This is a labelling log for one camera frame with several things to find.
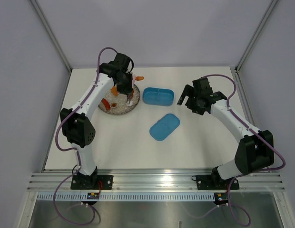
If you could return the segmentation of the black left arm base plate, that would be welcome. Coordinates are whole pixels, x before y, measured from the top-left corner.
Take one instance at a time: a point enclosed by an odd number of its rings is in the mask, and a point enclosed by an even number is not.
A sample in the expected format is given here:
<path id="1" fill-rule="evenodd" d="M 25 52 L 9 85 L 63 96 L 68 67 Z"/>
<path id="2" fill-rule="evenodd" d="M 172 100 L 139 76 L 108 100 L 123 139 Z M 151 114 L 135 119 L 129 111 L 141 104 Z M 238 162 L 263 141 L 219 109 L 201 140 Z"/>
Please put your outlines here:
<path id="1" fill-rule="evenodd" d="M 72 190 L 111 190 L 113 184 L 113 175 L 82 175 L 76 174 L 72 177 Z"/>

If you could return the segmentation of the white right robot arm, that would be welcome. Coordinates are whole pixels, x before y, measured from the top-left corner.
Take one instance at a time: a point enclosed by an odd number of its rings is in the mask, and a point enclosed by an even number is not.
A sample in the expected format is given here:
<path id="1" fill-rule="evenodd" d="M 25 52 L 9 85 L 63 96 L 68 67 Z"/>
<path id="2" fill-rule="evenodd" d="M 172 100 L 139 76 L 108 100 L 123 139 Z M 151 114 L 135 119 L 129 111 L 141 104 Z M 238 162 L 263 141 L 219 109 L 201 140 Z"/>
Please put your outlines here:
<path id="1" fill-rule="evenodd" d="M 195 176 L 199 190 L 224 190 L 233 183 L 233 178 L 260 171 L 274 164 L 272 147 L 273 135 L 261 131 L 243 117 L 240 117 L 230 105 L 229 96 L 214 92 L 206 76 L 185 85 L 177 105 L 185 104 L 193 113 L 213 115 L 218 119 L 238 143 L 233 160 L 214 167 L 211 174 Z"/>

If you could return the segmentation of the blue lunch box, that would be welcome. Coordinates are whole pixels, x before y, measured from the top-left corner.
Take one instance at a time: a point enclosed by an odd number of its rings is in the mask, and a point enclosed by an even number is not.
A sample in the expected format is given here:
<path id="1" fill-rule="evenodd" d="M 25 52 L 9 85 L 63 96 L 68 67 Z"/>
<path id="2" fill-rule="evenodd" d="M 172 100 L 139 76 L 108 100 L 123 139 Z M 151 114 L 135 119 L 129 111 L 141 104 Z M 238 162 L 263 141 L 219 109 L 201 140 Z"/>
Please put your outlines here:
<path id="1" fill-rule="evenodd" d="M 171 106 L 174 92 L 170 89 L 147 87 L 143 91 L 143 102 L 149 105 Z"/>

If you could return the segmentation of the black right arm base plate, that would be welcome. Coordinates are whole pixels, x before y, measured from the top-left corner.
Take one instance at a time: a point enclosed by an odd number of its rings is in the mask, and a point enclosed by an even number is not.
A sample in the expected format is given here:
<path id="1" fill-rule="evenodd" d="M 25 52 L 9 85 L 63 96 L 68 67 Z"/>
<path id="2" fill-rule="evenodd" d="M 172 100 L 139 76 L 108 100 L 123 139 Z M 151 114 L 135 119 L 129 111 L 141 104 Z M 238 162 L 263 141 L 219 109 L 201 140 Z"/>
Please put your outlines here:
<path id="1" fill-rule="evenodd" d="M 228 180 L 216 180 L 209 175 L 193 175 L 191 177 L 198 190 L 228 190 L 228 186 L 232 180 L 232 178 Z"/>

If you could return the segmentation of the red sausage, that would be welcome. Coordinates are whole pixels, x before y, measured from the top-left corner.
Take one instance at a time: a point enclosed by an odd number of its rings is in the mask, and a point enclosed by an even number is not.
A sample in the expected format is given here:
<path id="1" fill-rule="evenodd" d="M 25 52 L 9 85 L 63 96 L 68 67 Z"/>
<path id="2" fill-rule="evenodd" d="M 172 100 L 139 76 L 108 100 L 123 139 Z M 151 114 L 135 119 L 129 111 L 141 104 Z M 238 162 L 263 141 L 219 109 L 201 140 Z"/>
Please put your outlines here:
<path id="1" fill-rule="evenodd" d="M 109 104 L 109 102 L 106 100 L 106 99 L 102 99 L 101 100 L 101 102 L 102 102 L 102 104 L 104 105 L 104 107 L 105 107 L 105 109 L 108 111 L 108 110 L 110 110 L 110 104 Z"/>

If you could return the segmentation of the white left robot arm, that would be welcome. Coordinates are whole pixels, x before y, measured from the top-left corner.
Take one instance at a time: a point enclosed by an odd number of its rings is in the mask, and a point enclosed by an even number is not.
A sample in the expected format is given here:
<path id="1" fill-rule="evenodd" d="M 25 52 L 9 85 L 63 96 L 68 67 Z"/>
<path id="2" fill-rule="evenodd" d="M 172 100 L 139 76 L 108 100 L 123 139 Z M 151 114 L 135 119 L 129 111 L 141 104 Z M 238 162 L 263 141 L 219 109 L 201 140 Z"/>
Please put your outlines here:
<path id="1" fill-rule="evenodd" d="M 117 53 L 109 63 L 98 64 L 97 75 L 80 100 L 70 109 L 60 111 L 61 123 L 58 127 L 71 149 L 75 150 L 78 162 L 77 170 L 72 174 L 71 189 L 100 189 L 106 178 L 98 176 L 98 168 L 93 159 L 91 143 L 96 130 L 91 118 L 105 94 L 113 87 L 119 94 L 126 95 L 126 105 L 132 106 L 133 60 L 125 54 Z"/>

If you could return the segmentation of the pink metal tongs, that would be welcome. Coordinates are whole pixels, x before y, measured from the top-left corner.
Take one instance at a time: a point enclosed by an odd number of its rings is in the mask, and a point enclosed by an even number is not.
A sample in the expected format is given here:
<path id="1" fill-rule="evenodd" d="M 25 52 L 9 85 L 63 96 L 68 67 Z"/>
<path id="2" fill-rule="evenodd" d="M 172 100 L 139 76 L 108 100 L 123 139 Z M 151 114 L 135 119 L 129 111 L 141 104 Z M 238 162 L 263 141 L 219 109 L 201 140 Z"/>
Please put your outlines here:
<path id="1" fill-rule="evenodd" d="M 133 97 L 133 93 L 134 93 L 134 89 L 133 89 L 134 82 L 135 81 L 132 80 L 130 91 L 127 94 L 127 102 L 126 102 L 126 104 L 129 103 L 130 101 L 132 101 L 132 97 Z"/>

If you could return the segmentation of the orange chicken wing piece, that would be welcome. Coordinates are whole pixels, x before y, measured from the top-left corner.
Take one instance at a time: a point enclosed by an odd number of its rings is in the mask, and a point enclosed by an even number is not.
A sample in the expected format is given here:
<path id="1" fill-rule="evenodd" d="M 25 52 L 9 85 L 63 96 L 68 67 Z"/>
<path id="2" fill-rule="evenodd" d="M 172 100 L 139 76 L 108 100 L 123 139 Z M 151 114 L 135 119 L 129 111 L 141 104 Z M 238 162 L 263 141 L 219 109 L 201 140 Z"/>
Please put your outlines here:
<path id="1" fill-rule="evenodd" d="M 135 80 L 136 81 L 141 81 L 141 80 L 144 80 L 144 77 L 143 76 L 136 76 Z"/>

